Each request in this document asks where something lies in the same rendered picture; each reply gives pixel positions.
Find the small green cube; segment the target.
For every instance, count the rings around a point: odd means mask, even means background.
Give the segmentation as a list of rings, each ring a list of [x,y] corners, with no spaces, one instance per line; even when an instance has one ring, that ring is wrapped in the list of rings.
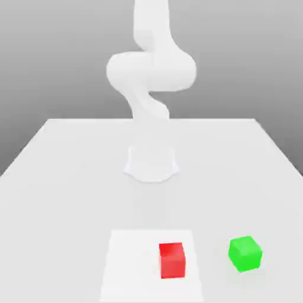
[[[243,273],[260,267],[263,250],[252,236],[243,236],[230,240],[228,256],[234,267]]]

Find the small red cube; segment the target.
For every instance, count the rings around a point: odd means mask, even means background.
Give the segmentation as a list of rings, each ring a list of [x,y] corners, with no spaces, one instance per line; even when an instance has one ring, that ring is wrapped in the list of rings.
[[[160,277],[162,279],[184,278],[186,257],[181,242],[160,243]]]

